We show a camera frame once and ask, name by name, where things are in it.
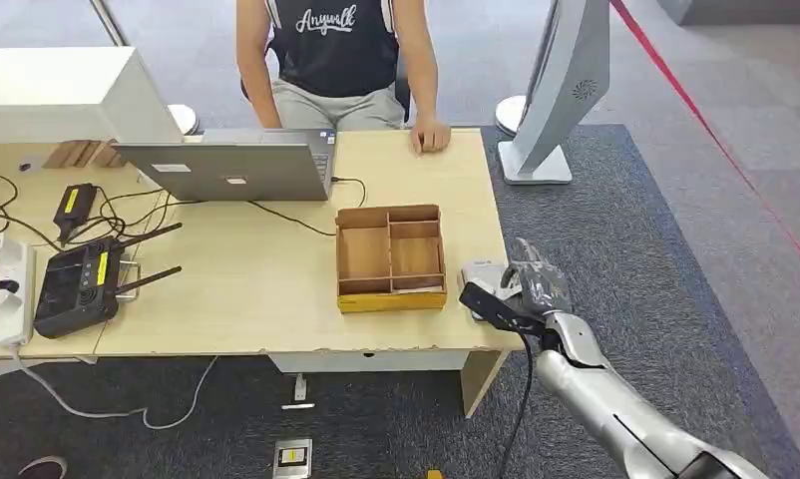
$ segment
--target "wooden compartment tray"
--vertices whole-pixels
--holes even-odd
[[[436,205],[340,210],[335,223],[342,312],[444,307],[447,281]]]

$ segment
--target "gray floor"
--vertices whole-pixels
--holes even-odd
[[[235,87],[232,3],[113,1],[167,100],[208,127],[255,125]],[[524,89],[545,2],[429,3],[442,116],[487,123]],[[626,3],[800,239],[800,26],[681,29],[653,0]],[[800,449],[800,257],[614,14],[611,25],[612,87],[587,121],[628,127]],[[84,0],[0,2],[0,46],[107,44]]]

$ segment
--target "round white base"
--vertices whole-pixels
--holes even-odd
[[[168,110],[183,135],[191,135],[200,125],[200,120],[192,107],[188,105],[168,105]]]
[[[510,135],[517,135],[518,127],[521,126],[521,117],[524,115],[524,106],[526,106],[526,104],[527,97],[524,95],[509,97],[506,100],[498,103],[497,110],[494,113],[494,118],[497,120],[497,126]]]

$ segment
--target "black router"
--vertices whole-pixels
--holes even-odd
[[[118,312],[117,296],[183,270],[175,266],[118,285],[121,255],[127,247],[182,226],[177,223],[127,241],[95,239],[51,257],[33,319],[36,330],[54,339],[107,321]]]

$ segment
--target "laptop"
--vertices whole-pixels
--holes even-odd
[[[200,143],[113,148],[180,201],[326,201],[333,130],[208,130]]]

